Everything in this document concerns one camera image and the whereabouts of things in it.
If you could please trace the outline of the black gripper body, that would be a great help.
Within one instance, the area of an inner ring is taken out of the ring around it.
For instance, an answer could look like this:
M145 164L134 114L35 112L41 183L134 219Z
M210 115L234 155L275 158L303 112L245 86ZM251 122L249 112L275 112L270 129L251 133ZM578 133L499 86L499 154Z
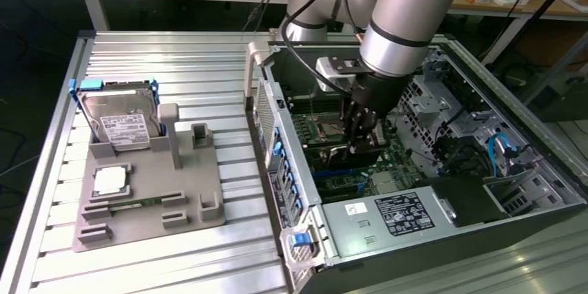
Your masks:
M386 116L397 106L410 80L410 75L359 74L355 76L350 88L350 98L358 105L374 112L377 116Z

